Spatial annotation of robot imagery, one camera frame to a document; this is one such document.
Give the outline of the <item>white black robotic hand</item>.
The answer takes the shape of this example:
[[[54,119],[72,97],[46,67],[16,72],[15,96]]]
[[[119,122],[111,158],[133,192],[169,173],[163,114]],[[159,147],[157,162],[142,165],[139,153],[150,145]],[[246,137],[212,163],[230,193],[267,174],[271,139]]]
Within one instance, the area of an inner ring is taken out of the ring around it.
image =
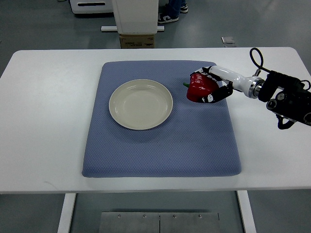
[[[264,80],[258,76],[244,77],[219,66],[203,67],[193,73],[207,75],[219,86],[218,90],[202,98],[203,103],[216,103],[224,100],[232,95],[234,90],[244,93],[248,98],[256,99],[264,83]]]

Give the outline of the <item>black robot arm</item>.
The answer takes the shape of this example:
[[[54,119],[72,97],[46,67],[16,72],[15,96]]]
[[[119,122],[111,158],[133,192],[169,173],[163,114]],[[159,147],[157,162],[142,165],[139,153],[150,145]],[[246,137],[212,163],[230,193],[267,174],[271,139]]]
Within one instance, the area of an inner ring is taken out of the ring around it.
[[[311,93],[308,80],[300,80],[263,67],[263,55],[258,48],[250,50],[250,58],[257,67],[255,75],[266,71],[266,80],[259,80],[251,86],[252,97],[266,103],[266,108],[273,112],[280,130],[289,129],[296,122],[311,125]]]

